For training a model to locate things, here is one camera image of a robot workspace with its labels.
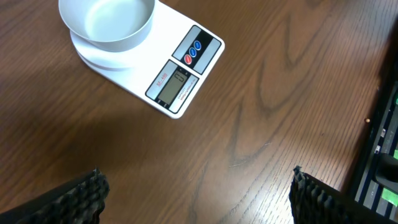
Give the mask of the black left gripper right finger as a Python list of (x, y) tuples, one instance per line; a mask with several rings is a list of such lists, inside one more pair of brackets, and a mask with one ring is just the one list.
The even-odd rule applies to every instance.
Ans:
[(289, 200), (294, 223), (397, 224), (294, 168)]

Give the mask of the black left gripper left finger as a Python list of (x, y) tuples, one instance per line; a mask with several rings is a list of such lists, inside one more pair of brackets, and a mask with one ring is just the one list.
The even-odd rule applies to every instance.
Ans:
[(109, 183), (99, 169), (1, 214), (1, 223), (98, 224)]

